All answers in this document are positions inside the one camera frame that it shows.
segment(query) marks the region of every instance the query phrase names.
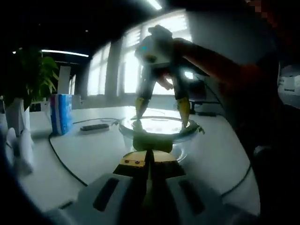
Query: fluorescent light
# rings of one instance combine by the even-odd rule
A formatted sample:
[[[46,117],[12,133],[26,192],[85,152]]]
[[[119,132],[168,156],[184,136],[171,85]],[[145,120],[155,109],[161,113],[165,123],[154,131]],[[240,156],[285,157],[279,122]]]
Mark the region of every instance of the fluorescent light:
[[[160,4],[156,0],[147,0],[156,10],[162,9]]]
[[[68,54],[68,55],[78,55],[78,56],[88,57],[88,55],[75,53],[75,52],[64,52],[64,51],[47,50],[47,49],[43,49],[42,52],[44,52],[44,53],[62,53],[62,54]]]
[[[194,74],[192,72],[184,72],[184,75],[187,77],[187,79],[193,79],[194,78]]]

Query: white table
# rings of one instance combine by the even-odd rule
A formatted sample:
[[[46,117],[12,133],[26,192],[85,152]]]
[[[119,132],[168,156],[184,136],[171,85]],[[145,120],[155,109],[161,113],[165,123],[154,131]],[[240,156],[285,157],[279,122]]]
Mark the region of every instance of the white table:
[[[77,122],[107,117],[121,119],[133,116],[135,110],[133,107],[114,107],[79,109],[72,113],[74,122]],[[149,109],[146,114],[180,117],[178,112],[167,110]],[[193,138],[190,151],[181,165],[187,174],[201,179],[222,194],[242,179],[248,169],[249,159],[232,127],[222,116],[191,115],[190,118],[204,128],[205,134]],[[52,139],[61,160],[88,184],[103,173],[112,173],[121,158],[128,153],[117,126],[99,134],[79,133],[81,126],[99,122],[94,120],[75,124],[70,133]],[[30,127],[35,143],[36,169],[33,174],[20,180],[29,197],[41,210],[76,199],[83,185],[61,166],[54,155],[47,139],[52,131],[48,118],[43,112],[32,112]],[[258,187],[252,170],[224,201],[253,214],[260,212]]]

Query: blue box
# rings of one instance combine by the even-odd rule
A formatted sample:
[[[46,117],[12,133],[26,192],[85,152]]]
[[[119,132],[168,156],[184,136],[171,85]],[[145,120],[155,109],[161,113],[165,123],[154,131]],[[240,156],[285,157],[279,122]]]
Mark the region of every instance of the blue box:
[[[51,95],[50,106],[53,134],[66,134],[73,126],[72,95]]]

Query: white vase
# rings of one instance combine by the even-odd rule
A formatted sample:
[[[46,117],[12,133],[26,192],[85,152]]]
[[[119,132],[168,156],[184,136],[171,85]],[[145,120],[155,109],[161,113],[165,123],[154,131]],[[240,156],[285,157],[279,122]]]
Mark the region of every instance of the white vase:
[[[34,155],[33,155],[33,141],[29,130],[26,128],[21,133],[19,139],[20,157],[18,158],[18,172],[21,175],[28,175],[34,170]]]
[[[24,111],[24,100],[15,98],[9,107],[5,107],[8,128],[14,128],[15,134],[20,136],[26,128],[30,130],[29,107]]]
[[[17,144],[18,142],[17,142],[17,137],[15,135],[15,129],[11,127],[7,132],[6,145],[5,145],[6,157],[11,166],[14,166],[15,163]]]
[[[0,113],[0,131],[5,135],[8,131],[8,125],[6,123],[6,116],[4,113]]]

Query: wall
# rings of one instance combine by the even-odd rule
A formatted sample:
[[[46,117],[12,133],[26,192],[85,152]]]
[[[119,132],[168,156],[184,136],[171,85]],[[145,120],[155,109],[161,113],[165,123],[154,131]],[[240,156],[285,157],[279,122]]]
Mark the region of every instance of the wall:
[[[68,94],[69,93],[69,81],[70,81],[71,67],[60,66],[60,74],[58,80],[58,94]]]
[[[214,50],[233,61],[242,64],[255,62],[264,54],[272,51],[272,45],[259,19],[252,15],[237,13],[212,13],[212,12],[188,12],[189,26],[193,42],[203,47]],[[120,74],[119,61],[122,40],[112,42],[108,58],[106,90],[104,96],[86,96],[86,86],[81,90],[82,108],[110,107],[121,105],[134,105],[135,96],[126,95],[118,97],[118,74]],[[218,84],[210,78],[206,78],[207,84],[218,92]],[[214,96],[208,92],[209,101]],[[162,109],[174,109],[173,96],[154,96],[150,107]],[[224,113],[218,105],[204,104],[200,111],[213,111]]]
[[[262,20],[255,15],[220,12],[188,12],[187,15],[195,44],[224,55],[238,64],[256,62],[274,49]],[[205,78],[205,82],[227,111],[218,83],[209,77]],[[207,93],[209,100],[216,99],[209,90]],[[198,110],[224,113],[219,105],[204,104]]]

